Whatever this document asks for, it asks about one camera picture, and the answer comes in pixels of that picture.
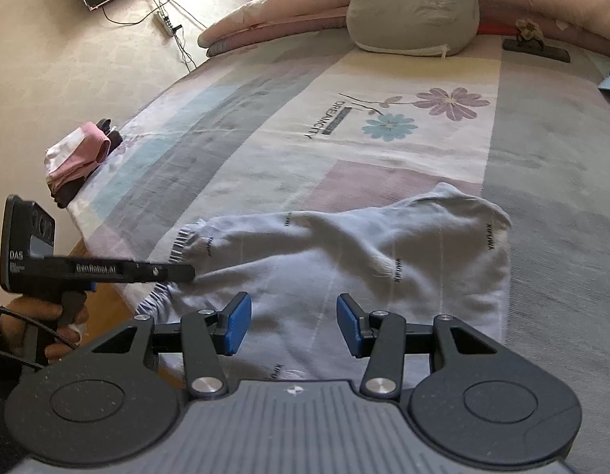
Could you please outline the black sleeved left forearm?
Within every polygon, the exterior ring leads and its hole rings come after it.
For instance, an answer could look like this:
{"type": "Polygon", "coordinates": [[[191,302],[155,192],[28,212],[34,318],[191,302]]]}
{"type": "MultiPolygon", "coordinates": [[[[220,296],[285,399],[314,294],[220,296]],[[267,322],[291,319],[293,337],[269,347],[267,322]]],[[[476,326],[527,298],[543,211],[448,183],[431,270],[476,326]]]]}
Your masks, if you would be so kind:
{"type": "MultiPolygon", "coordinates": [[[[22,347],[25,323],[9,314],[0,314],[0,351],[18,355],[22,347]]],[[[21,367],[0,355],[0,399],[8,397],[17,384],[21,367]]]]}

